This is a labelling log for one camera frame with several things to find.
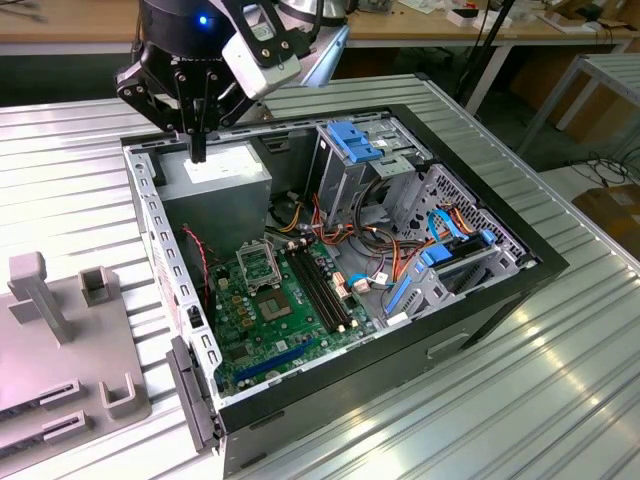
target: green circuit board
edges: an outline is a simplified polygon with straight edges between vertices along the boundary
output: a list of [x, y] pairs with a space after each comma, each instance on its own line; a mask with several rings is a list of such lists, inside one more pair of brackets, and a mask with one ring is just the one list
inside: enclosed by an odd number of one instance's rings
[[[309, 253], [314, 260], [337, 272], [323, 245], [312, 245]], [[216, 281], [215, 336], [222, 350], [223, 362], [216, 370], [216, 382], [222, 396], [233, 395], [252, 385], [285, 373], [328, 352], [347, 346], [373, 333], [364, 308], [356, 297], [341, 305], [357, 326], [344, 332], [329, 333], [306, 293], [298, 282], [283, 252], [274, 252], [282, 275], [280, 288], [267, 288], [255, 296], [248, 294], [237, 260], [221, 265], [212, 272]], [[221, 275], [228, 285], [221, 288]], [[287, 352], [303, 354], [284, 364], [270, 368], [246, 381], [236, 375], [245, 369], [274, 359]]]

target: table leg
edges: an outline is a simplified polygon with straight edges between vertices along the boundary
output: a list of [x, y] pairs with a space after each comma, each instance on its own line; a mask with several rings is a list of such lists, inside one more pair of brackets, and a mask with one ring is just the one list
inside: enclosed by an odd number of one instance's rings
[[[631, 44], [631, 41], [627, 41], [627, 42], [624, 42], [624, 43], [619, 43], [618, 45], [613, 47], [613, 50], [611, 50], [611, 53], [623, 53], [630, 44]], [[600, 83], [597, 80], [594, 80], [594, 79], [591, 79], [589, 81], [587, 86], [584, 87], [582, 92], [580, 92], [580, 95], [578, 95], [576, 97], [574, 102], [567, 109], [565, 114], [562, 116], [562, 118], [560, 119], [560, 121], [556, 125], [556, 128], [558, 130], [562, 131], [565, 128], [567, 128], [567, 125], [569, 125], [571, 123], [571, 120], [573, 120], [573, 117], [576, 116], [576, 114], [580, 111], [580, 109], [586, 103], [586, 101], [589, 100], [589, 97], [596, 90], [596, 88], [598, 87], [599, 84]]]
[[511, 45], [503, 45], [501, 47], [496, 48], [496, 51], [493, 52], [491, 56], [491, 60], [487, 64], [487, 68], [484, 69], [482, 77], [480, 77], [480, 81], [476, 88], [473, 90], [471, 94], [471, 98], [467, 102], [467, 105], [464, 107], [467, 112], [471, 115], [475, 115], [484, 100], [484, 97], [487, 95], [489, 88], [493, 84], [493, 81], [496, 79], [498, 72], [502, 68], [504, 61], [507, 59], [509, 52], [511, 51]]
[[551, 115], [551, 112], [557, 105], [558, 101], [562, 98], [562, 95], [564, 95], [566, 90], [573, 83], [573, 80], [576, 78], [578, 72], [580, 71], [579, 67], [581, 61], [582, 57], [580, 55], [574, 58], [567, 71], [564, 72], [564, 75], [562, 75], [562, 77], [560, 78], [560, 81], [556, 84], [555, 87], [553, 87], [553, 90], [551, 90], [551, 93], [542, 104], [542, 107], [540, 107], [538, 112], [533, 117], [533, 120], [531, 120], [529, 127], [527, 127], [527, 131], [524, 135], [524, 140], [522, 140], [522, 143], [516, 149], [516, 153], [518, 155], [522, 156], [522, 154], [527, 150], [527, 147], [535, 138], [538, 130], [540, 130], [540, 128], [544, 124], [544, 121], [549, 115]]
[[635, 125], [629, 133], [618, 143], [617, 147], [611, 154], [611, 157], [618, 162], [622, 161], [624, 154], [627, 150], [630, 150], [631, 146], [640, 139], [640, 119], [635, 121]]

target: blue plastic clip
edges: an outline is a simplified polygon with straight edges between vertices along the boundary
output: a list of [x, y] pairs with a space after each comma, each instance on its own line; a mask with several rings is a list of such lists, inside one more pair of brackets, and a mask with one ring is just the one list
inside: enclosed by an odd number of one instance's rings
[[384, 307], [384, 312], [387, 315], [390, 314], [393, 311], [394, 308], [396, 308], [396, 305], [400, 301], [400, 298], [402, 298], [402, 294], [405, 292], [405, 290], [407, 289], [407, 287], [409, 286], [410, 283], [411, 283], [411, 277], [409, 275], [405, 275], [404, 276], [404, 280], [402, 280], [402, 283], [400, 284], [400, 287], [398, 288], [398, 291], [393, 296], [391, 301], [387, 304], [387, 306]]
[[353, 163], [368, 162], [382, 157], [382, 152], [369, 143], [367, 136], [351, 122], [327, 125], [331, 137], [340, 145]]
[[482, 239], [485, 241], [487, 245], [493, 245], [494, 243], [496, 243], [496, 240], [498, 240], [498, 237], [496, 237], [496, 234], [493, 233], [491, 230], [487, 230], [486, 228], [482, 230], [481, 234], [482, 234]]
[[448, 260], [451, 257], [451, 252], [449, 252], [444, 245], [434, 245], [433, 247], [425, 248], [420, 254], [420, 258], [430, 267], [436, 263]]

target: white label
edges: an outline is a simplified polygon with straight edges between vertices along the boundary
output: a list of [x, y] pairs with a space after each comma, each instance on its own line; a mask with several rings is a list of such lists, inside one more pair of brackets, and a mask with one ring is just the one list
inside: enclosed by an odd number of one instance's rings
[[407, 318], [409, 318], [406, 314], [406, 312], [400, 312], [397, 315], [394, 315], [393, 317], [391, 317], [390, 319], [387, 320], [387, 325], [389, 325], [390, 327], [395, 325], [396, 323], [400, 323], [404, 320], [406, 320]]
[[613, 198], [618, 205], [633, 205], [633, 198], [623, 192], [610, 192], [611, 198]]
[[273, 32], [269, 28], [269, 25], [267, 25], [265, 22], [254, 25], [253, 27], [251, 27], [251, 30], [253, 31], [255, 37], [260, 41], [273, 38]]
[[254, 175], [262, 171], [262, 164], [256, 161], [245, 145], [222, 147], [207, 154], [204, 163], [184, 162], [184, 168], [191, 183], [203, 183], [235, 175]]
[[379, 283], [380, 285], [386, 285], [387, 279], [389, 275], [384, 272], [378, 272], [375, 277], [373, 277], [373, 281]]

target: metal workbench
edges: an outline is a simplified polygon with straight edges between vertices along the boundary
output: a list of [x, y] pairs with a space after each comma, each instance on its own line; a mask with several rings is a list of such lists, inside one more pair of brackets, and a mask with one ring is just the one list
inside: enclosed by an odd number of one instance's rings
[[[638, 262], [429, 82], [398, 76], [288, 88], [267, 105], [285, 117], [391, 103], [409, 105], [571, 267], [474, 348], [238, 478], [638, 478]], [[16, 479], [216, 471], [219, 459], [194, 453], [164, 359], [168, 323], [120, 153], [119, 137], [152, 130], [117, 100], [0, 110], [0, 257], [38, 248], [50, 278], [98, 263], [114, 268], [153, 404], [145, 421]]]

